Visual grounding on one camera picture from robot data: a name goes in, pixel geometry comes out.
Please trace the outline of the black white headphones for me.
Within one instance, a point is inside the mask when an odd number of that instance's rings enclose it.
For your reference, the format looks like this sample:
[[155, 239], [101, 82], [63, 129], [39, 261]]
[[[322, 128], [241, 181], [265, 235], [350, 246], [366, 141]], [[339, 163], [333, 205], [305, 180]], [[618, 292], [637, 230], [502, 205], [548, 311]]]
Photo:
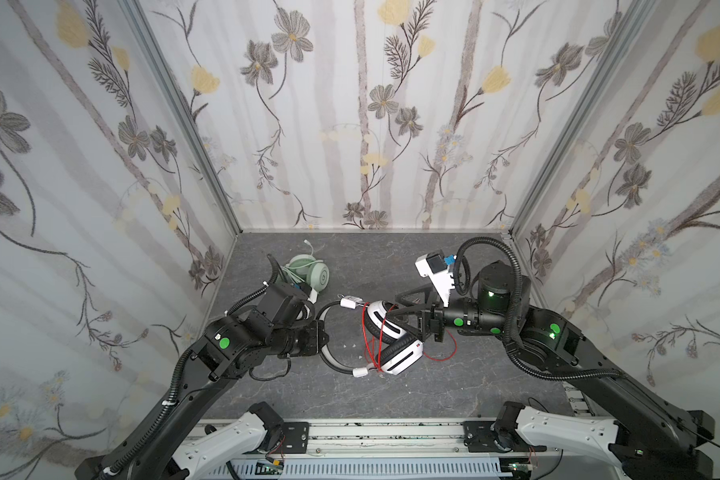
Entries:
[[364, 342], [363, 367], [349, 367], [336, 359], [328, 344], [322, 349], [321, 360], [337, 373], [354, 378], [367, 376], [372, 370], [389, 375], [399, 375], [424, 356], [424, 342], [387, 319], [387, 314], [396, 305], [386, 301], [363, 302], [358, 297], [346, 296], [322, 307], [316, 320], [324, 321], [332, 307], [361, 311], [361, 326]]

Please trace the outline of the green white headphones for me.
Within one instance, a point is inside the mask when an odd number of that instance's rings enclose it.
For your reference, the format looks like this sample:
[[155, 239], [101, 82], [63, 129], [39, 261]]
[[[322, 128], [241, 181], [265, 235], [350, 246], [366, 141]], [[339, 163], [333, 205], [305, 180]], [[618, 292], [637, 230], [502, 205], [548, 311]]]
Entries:
[[303, 243], [310, 248], [310, 252], [292, 257], [283, 267], [283, 272], [292, 282], [305, 283], [313, 290], [322, 292], [330, 280], [329, 267], [314, 256], [315, 250], [309, 240], [304, 240]]

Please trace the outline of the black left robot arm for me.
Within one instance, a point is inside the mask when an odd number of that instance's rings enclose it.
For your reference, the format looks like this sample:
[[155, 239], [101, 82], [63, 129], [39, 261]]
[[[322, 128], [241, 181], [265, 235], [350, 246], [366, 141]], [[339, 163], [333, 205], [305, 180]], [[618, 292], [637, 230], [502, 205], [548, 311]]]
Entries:
[[282, 270], [209, 323], [177, 360], [167, 391], [111, 452], [86, 458], [78, 479], [190, 479], [200, 477], [207, 450], [182, 445], [208, 409], [269, 356], [314, 356], [319, 327], [313, 290], [283, 281]]

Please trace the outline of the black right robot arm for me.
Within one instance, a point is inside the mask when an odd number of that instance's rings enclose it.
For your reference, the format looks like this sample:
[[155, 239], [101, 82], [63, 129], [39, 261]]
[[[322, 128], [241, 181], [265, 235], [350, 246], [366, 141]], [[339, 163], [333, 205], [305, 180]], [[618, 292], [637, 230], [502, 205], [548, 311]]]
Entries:
[[506, 402], [489, 435], [499, 450], [559, 448], [615, 466], [631, 479], [713, 477], [713, 461], [700, 448], [714, 438], [714, 419], [662, 399], [562, 315], [530, 305], [530, 280], [506, 244], [475, 237], [454, 256], [436, 251], [415, 265], [440, 298], [420, 316], [437, 339], [447, 328], [497, 338], [515, 367], [539, 380], [566, 382], [606, 412], [586, 420]]

